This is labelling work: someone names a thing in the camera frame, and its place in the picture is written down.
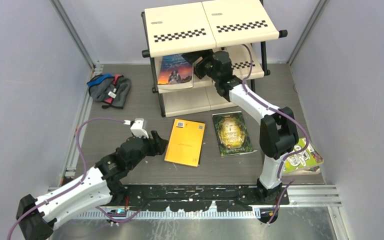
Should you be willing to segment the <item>yellow hardcover book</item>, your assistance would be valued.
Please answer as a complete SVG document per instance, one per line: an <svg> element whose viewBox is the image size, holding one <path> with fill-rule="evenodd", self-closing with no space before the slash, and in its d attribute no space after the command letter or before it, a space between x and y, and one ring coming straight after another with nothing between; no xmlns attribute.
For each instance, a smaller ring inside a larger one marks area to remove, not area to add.
<svg viewBox="0 0 384 240"><path fill-rule="evenodd" d="M173 122L164 161L198 167L206 124L176 118Z"/></svg>

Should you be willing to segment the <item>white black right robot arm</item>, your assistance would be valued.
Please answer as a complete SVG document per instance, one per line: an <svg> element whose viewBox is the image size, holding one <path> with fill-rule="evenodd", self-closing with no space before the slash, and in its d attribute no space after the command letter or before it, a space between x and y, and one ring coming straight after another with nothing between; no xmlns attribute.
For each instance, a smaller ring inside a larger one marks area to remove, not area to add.
<svg viewBox="0 0 384 240"><path fill-rule="evenodd" d="M255 197L263 205L271 205L282 191L284 161L299 141L293 111L279 108L256 95L244 79L233 73L226 51L201 50L182 54L201 79L208 76L217 93L242 108L259 123L259 145L264 154L262 173L256 182Z"/></svg>

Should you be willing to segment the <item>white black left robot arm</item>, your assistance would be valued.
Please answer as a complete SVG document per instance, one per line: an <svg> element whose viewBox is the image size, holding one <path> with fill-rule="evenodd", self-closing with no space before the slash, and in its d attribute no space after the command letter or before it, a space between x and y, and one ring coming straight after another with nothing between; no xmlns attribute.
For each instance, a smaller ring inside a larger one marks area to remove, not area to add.
<svg viewBox="0 0 384 240"><path fill-rule="evenodd" d="M39 197L24 196L16 213L24 238L45 240L82 212L107 204L121 206L127 191L121 180L145 157L163 155L168 144L155 130L150 138L131 136L75 180Z"/></svg>

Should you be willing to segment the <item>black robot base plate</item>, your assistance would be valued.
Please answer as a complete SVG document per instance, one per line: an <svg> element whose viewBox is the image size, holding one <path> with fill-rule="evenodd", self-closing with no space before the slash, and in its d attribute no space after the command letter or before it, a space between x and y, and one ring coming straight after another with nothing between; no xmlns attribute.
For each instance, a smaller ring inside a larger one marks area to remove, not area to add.
<svg viewBox="0 0 384 240"><path fill-rule="evenodd" d="M277 201L288 205L288 193L266 199L257 185L128 184L105 206L129 207L133 211L207 212L214 204L218 212L245 212L251 211L253 206L276 205Z"/></svg>

